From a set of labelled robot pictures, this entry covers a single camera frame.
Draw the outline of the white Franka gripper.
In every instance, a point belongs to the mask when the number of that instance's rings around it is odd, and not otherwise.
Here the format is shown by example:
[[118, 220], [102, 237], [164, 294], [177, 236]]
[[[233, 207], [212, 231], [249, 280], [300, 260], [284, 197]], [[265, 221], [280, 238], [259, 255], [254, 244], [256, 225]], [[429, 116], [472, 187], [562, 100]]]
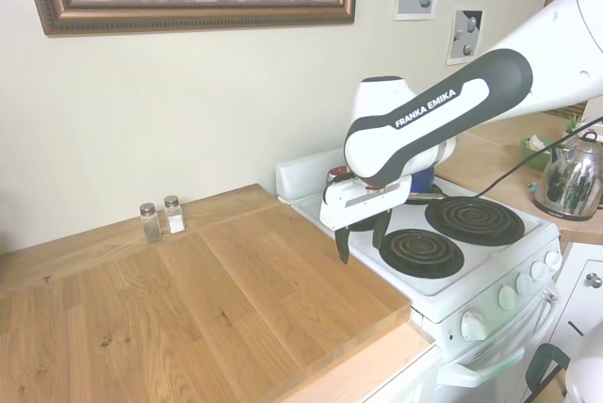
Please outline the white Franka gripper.
[[392, 208], [403, 204], [409, 197], [409, 177], [377, 190], [369, 190], [357, 178], [334, 183], [325, 188], [320, 206], [319, 220], [335, 231], [334, 239], [340, 260], [350, 259], [350, 225], [366, 218], [373, 219], [372, 246], [379, 250], [385, 238]]

